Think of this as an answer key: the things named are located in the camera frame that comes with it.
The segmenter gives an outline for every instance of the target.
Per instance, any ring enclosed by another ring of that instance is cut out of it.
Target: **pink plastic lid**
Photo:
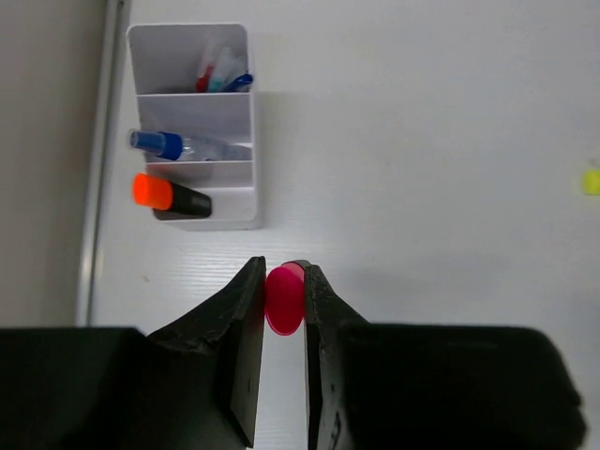
[[[304,319],[304,269],[286,262],[266,278],[264,314],[271,329],[289,336]]]

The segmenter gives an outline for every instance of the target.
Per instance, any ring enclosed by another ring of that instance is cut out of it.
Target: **beige wall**
[[[74,321],[105,4],[0,6],[0,326]]]

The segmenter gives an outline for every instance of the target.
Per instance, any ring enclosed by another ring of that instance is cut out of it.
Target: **white desk organizer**
[[[249,73],[255,74],[246,29],[237,23],[132,25],[127,38],[141,129],[213,137],[252,149],[251,161],[179,162],[145,156],[149,174],[213,199],[209,218],[155,210],[156,219],[188,231],[257,228],[253,87],[248,93],[194,93],[203,50],[214,38],[236,56],[245,56]]]

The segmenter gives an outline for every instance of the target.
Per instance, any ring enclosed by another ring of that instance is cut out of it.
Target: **white table surface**
[[[183,232],[133,204],[127,55],[93,324],[151,332],[250,256],[309,259],[374,322],[543,330],[600,448],[600,198],[577,184],[600,157],[597,2],[134,0],[131,22],[247,27],[264,223]],[[265,331],[259,450],[306,449],[303,348]]]

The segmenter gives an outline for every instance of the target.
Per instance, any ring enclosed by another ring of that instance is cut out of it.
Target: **yellow object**
[[[586,195],[600,195],[600,169],[589,169],[581,175],[581,190]]]

